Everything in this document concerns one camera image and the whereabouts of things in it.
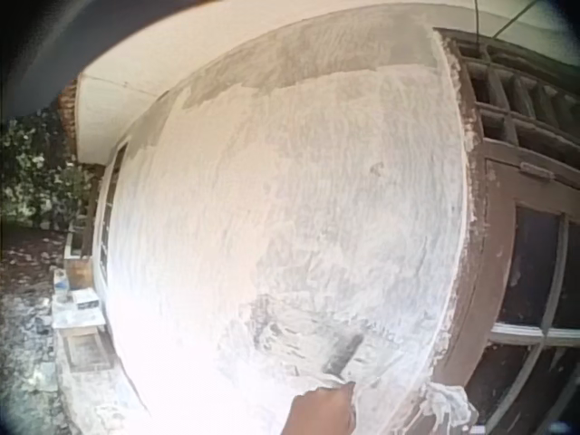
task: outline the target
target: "bush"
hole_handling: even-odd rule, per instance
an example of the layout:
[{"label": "bush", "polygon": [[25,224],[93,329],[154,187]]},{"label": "bush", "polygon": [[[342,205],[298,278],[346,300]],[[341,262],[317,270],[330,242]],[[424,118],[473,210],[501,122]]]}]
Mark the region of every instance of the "bush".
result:
[{"label": "bush", "polygon": [[92,174],[70,152],[56,104],[4,123],[1,137],[2,220],[66,229]]}]

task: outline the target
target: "hand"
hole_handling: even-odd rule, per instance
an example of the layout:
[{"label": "hand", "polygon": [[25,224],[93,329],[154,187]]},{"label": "hand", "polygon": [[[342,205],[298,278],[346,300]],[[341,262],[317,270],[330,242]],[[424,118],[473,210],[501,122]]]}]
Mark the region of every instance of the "hand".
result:
[{"label": "hand", "polygon": [[296,396],[282,435],[351,435],[356,426],[354,382]]}]

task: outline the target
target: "gray wall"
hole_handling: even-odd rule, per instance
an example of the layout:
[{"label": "gray wall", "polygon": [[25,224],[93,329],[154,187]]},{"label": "gray wall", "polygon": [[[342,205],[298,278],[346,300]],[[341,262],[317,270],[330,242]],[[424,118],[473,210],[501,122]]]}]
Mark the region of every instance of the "gray wall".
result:
[{"label": "gray wall", "polygon": [[344,363],[357,433],[378,433],[429,368],[464,241],[465,168],[439,38],[409,10],[245,43],[121,141],[96,285],[167,433],[192,421],[279,433],[293,396]]}]

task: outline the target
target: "dirt ground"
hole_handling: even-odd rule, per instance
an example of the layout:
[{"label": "dirt ground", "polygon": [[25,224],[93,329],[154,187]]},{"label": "dirt ground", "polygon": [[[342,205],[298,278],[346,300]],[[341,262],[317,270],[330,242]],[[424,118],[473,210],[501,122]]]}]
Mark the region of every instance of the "dirt ground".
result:
[{"label": "dirt ground", "polygon": [[56,382],[50,297],[65,233],[2,226],[0,417],[14,435],[69,435]]}]

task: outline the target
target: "plastered wall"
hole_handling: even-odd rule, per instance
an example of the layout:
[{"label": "plastered wall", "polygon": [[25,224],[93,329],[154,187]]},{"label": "plastered wall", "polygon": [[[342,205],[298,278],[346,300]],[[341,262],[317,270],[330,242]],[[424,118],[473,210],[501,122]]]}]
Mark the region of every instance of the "plastered wall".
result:
[{"label": "plastered wall", "polygon": [[[168,17],[109,50],[82,73],[77,101],[78,156],[106,164],[124,131],[165,91],[236,46],[284,25],[354,7],[404,3],[435,27],[476,31],[473,0],[222,0]],[[529,2],[479,2],[479,31],[493,35]],[[577,51],[545,2],[501,39],[571,64]]]},{"label": "plastered wall", "polygon": [[107,281],[100,231],[93,260],[164,433],[277,434],[337,374],[357,382],[356,433],[392,428],[452,309],[463,139],[438,36],[407,5],[264,34],[155,102],[118,143]]}]

